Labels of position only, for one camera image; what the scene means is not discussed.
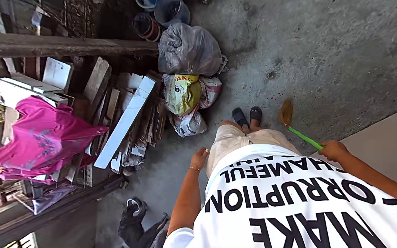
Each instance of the hand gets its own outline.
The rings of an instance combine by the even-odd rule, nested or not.
[[[338,162],[344,155],[350,155],[345,145],[336,140],[330,140],[320,143],[324,148],[318,151],[318,154],[324,155],[329,161]]]
[[[192,156],[191,166],[193,169],[201,170],[205,166],[206,157],[209,154],[209,149],[201,148]]]

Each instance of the white t-shirt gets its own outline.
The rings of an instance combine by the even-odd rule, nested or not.
[[[396,199],[282,147],[248,145],[228,154],[205,197],[194,231],[174,231],[164,248],[397,248]]]

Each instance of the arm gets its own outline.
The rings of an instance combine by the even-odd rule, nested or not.
[[[331,140],[320,143],[324,149],[318,151],[329,161],[338,162],[344,171],[371,184],[397,199],[397,183],[350,154],[347,148],[339,141]]]
[[[192,229],[194,225],[194,221],[201,209],[199,174],[205,165],[208,153],[208,149],[202,148],[192,156],[191,165],[183,180],[182,188],[171,214],[167,236],[182,227]]]

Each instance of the broom bristles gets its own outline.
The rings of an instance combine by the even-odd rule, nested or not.
[[[280,121],[284,123],[284,125],[289,126],[290,121],[292,120],[293,114],[293,103],[291,99],[286,99],[281,107],[280,112]]]

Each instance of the black lettering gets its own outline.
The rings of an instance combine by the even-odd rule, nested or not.
[[[307,189],[306,189],[307,194],[309,195],[309,197],[312,200],[315,200],[315,201],[328,201],[329,199],[328,199],[327,195],[324,193],[323,189],[319,186],[319,184],[315,180],[315,178],[309,178],[309,179],[312,182],[312,184],[310,184],[309,182],[307,182],[304,179],[298,179],[297,181],[299,181],[301,183],[304,183],[307,186]],[[315,195],[313,193],[313,191],[317,191],[319,196]]]
[[[338,186],[335,180],[329,178],[329,180],[331,181],[329,182],[324,178],[317,178],[317,179],[328,185],[327,190],[333,197],[350,202],[350,200],[347,199],[347,196],[345,196],[344,192],[341,190],[341,188]]]
[[[225,170],[224,172],[222,172],[221,174],[220,174],[220,176],[221,175],[224,175],[224,178],[226,179],[226,183],[230,183],[231,182],[231,180],[229,179],[229,172],[227,171],[227,170]]]
[[[243,160],[243,161],[238,161],[238,162],[236,163],[237,166],[240,166],[240,165],[241,165],[241,162],[247,163],[247,164],[252,164],[252,163],[253,163],[252,160]]]
[[[240,168],[240,167],[235,167],[235,168],[233,168],[233,169],[231,170],[232,182],[235,181],[235,172],[234,172],[234,171],[236,171],[236,170],[238,170],[238,172],[240,172],[240,177],[241,177],[241,178],[245,178],[243,169]]]
[[[258,191],[258,186],[252,186],[254,189],[254,195],[255,195],[255,200],[257,201],[256,203],[252,203],[253,207],[269,207],[267,203],[264,203],[261,201],[261,196],[260,192]]]
[[[384,199],[383,198],[383,204],[385,205],[397,205],[397,199]]]
[[[286,219],[289,223],[290,230],[285,227],[281,222],[279,222],[276,218],[267,219],[271,224],[274,225],[274,227],[276,227],[282,234],[286,236],[283,248],[292,248],[294,240],[296,245],[298,245],[298,248],[306,247],[300,230],[298,229],[295,220],[293,219],[293,216],[286,216]]]
[[[298,160],[298,161],[288,160],[286,162],[290,162],[293,165],[298,166],[302,170],[307,170],[307,160],[306,160],[306,158],[301,158],[301,160]]]
[[[330,248],[329,234],[327,232],[326,218],[324,213],[317,213],[316,220],[308,221],[302,214],[295,214],[295,217],[303,224],[307,234],[317,248]],[[312,229],[318,229],[319,239]]]
[[[221,201],[221,190],[217,190],[217,199],[215,199],[215,196],[212,195],[211,199],[208,200],[208,202],[206,202],[205,205],[205,213],[209,213],[210,212],[210,205],[211,202],[214,204],[215,210],[217,210],[217,213],[223,213],[223,204]]]
[[[255,167],[257,167],[257,168],[262,168],[262,169],[259,169],[259,170],[258,170],[258,173],[264,172],[264,175],[261,175],[261,174],[260,174],[260,178],[270,178],[270,177],[272,177],[272,176],[270,175],[270,172],[269,172],[269,170],[268,170],[268,168],[267,168],[266,165],[259,165],[259,166],[255,166]]]
[[[235,205],[231,205],[229,203],[229,196],[231,194],[236,194],[237,195],[237,203],[235,203]],[[243,196],[241,195],[240,190],[238,189],[231,189],[228,192],[226,192],[226,194],[224,195],[224,206],[226,207],[226,209],[228,209],[229,211],[235,211],[235,210],[239,210],[241,207],[241,204],[243,203]]]
[[[249,223],[251,226],[259,226],[260,233],[252,234],[252,239],[254,242],[261,242],[264,245],[264,248],[272,248],[272,244],[270,243],[269,233],[267,232],[266,221],[264,219],[249,219]]]
[[[354,181],[350,181],[350,180],[343,180],[341,182],[341,185],[344,189],[344,191],[347,192],[347,194],[349,194],[351,197],[358,199],[360,201],[363,202],[367,202],[370,204],[374,204],[376,202],[376,199],[374,197],[374,194],[370,191],[370,189],[368,189],[367,187],[365,187],[364,185],[358,183],[358,182],[354,182]],[[359,189],[361,189],[364,194],[365,197],[361,196],[360,194],[357,194],[356,192],[354,192],[351,188],[350,185],[354,185],[356,187],[358,187]]]
[[[270,206],[284,206],[283,197],[278,190],[278,186],[276,184],[272,185],[273,191],[266,195],[266,201],[269,203]],[[276,196],[277,201],[273,201],[272,197]]]
[[[289,191],[287,190],[287,187],[289,186],[292,186],[295,189],[296,193],[299,195],[300,199],[303,202],[307,201],[306,196],[303,194],[303,191],[301,190],[300,186],[297,183],[290,181],[290,182],[285,182],[281,185],[281,190],[283,191],[287,204],[289,205],[293,204],[292,197],[290,197]]]
[[[246,170],[246,177],[247,178],[258,178],[257,171],[255,170],[255,168],[253,166],[249,166],[249,168],[251,168],[251,169]]]
[[[347,173],[347,172],[345,172],[345,171],[343,171],[343,170],[341,170],[341,169],[339,169],[339,168],[335,168],[335,171],[341,172],[341,173]]]
[[[276,177],[280,176],[280,168],[283,169],[283,171],[287,172],[288,174],[293,173],[292,168],[288,163],[282,165],[280,163],[275,163],[275,167],[272,164],[267,164],[269,166],[270,170],[272,171],[273,175]]]
[[[358,238],[358,234],[356,233],[356,231],[358,231],[376,248],[386,248],[383,242],[378,238],[378,236],[376,236],[376,234],[374,234],[372,229],[370,229],[367,223],[361,218],[361,216],[357,212],[356,214],[359,216],[361,221],[367,227],[368,231],[346,212],[342,212],[341,214],[344,219],[347,232],[344,230],[341,223],[339,223],[334,213],[326,212],[325,214],[327,218],[330,220],[330,222],[333,224],[334,228],[339,233],[341,238],[344,240],[347,247],[351,247],[351,248],[362,247],[361,242],[359,241]]]
[[[246,208],[251,207],[251,199],[249,197],[249,192],[247,191],[247,186],[243,186],[244,202],[246,203]]]
[[[332,168],[332,166],[330,166],[330,164],[327,163],[326,161],[322,161],[322,160],[319,160],[319,159],[318,159],[318,161],[316,161],[314,158],[308,158],[308,159],[310,160],[312,165],[315,166],[315,168],[317,170],[321,170],[321,167],[319,167],[319,165],[325,165],[328,170],[334,170]]]

